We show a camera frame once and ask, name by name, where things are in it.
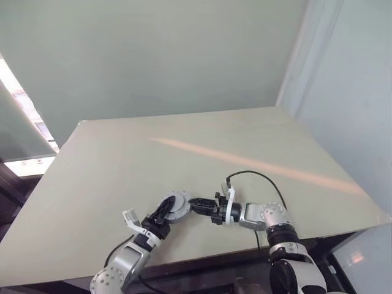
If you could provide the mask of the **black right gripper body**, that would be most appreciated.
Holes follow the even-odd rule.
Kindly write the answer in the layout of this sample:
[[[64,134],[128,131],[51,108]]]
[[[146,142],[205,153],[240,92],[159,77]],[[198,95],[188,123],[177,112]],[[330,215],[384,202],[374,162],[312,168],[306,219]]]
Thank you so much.
[[[228,200],[226,196],[221,195],[219,192],[215,193],[214,200],[215,206],[211,213],[211,222],[216,225],[222,225],[225,223]]]

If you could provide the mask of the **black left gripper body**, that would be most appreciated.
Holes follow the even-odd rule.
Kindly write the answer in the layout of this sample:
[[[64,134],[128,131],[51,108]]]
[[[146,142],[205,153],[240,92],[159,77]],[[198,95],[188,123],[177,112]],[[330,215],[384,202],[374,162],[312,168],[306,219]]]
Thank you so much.
[[[170,233],[170,223],[166,219],[163,219],[161,223],[157,223],[152,217],[145,217],[141,222],[141,226],[160,240],[164,240]]]

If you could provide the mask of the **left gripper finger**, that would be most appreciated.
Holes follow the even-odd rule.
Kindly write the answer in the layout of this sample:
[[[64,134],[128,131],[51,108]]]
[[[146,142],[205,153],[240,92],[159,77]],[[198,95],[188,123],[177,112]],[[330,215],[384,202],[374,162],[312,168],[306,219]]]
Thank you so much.
[[[174,207],[175,201],[175,197],[168,197],[157,207],[155,212],[153,212],[153,222],[156,225],[163,225],[166,223],[167,215]]]

